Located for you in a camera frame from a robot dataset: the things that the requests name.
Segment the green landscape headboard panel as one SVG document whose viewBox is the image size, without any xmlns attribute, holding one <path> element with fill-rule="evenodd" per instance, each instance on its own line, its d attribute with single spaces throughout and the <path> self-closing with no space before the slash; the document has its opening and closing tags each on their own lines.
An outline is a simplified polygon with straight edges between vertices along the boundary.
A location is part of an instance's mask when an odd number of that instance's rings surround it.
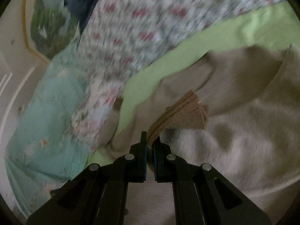
<svg viewBox="0 0 300 225">
<path fill-rule="evenodd" d="M 23 0 L 22 26 L 27 49 L 46 62 L 79 36 L 79 21 L 65 0 Z"/>
</svg>

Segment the light green bed sheet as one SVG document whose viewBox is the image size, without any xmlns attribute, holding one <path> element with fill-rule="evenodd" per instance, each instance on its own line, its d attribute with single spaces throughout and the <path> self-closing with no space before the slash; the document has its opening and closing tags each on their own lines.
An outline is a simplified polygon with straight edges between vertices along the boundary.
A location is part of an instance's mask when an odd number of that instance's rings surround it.
<svg viewBox="0 0 300 225">
<path fill-rule="evenodd" d="M 135 75 L 125 87 L 118 133 L 128 126 L 136 106 L 152 95 L 162 78 L 191 66 L 209 51 L 226 52 L 254 45 L 270 51 L 292 45 L 299 48 L 299 20 L 287 3 L 215 24 Z"/>
</svg>

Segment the teal floral pillow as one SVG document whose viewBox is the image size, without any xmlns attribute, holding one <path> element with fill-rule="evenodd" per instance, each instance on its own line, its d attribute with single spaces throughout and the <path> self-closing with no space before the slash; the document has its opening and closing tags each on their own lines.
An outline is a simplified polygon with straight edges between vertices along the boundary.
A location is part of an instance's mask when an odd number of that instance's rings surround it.
<svg viewBox="0 0 300 225">
<path fill-rule="evenodd" d="M 87 74 L 76 52 L 73 42 L 50 62 L 6 147 L 8 180 L 25 217 L 86 165 L 88 152 L 70 132 L 87 91 Z"/>
</svg>

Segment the beige fuzzy sweater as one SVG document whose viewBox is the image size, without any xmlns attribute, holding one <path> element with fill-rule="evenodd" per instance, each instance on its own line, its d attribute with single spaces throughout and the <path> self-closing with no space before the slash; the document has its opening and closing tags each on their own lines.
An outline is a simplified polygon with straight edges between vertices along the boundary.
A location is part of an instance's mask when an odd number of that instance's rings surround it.
<svg viewBox="0 0 300 225">
<path fill-rule="evenodd" d="M 98 146 L 124 155 L 190 90 L 208 107 L 206 128 L 171 127 L 162 142 L 189 163 L 212 164 L 276 224 L 299 194 L 299 48 L 209 51 L 162 78 L 123 131 L 104 127 Z"/>
</svg>

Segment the floral rose quilt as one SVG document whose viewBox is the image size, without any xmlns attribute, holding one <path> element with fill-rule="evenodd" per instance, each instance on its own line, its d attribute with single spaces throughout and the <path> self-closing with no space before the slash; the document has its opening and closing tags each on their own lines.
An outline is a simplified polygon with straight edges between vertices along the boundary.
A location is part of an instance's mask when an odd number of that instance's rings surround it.
<svg viewBox="0 0 300 225">
<path fill-rule="evenodd" d="M 95 151 L 114 135 L 113 106 L 133 75 L 215 22 L 284 0 L 99 0 L 81 35 L 76 60 L 87 73 L 72 134 Z"/>
</svg>

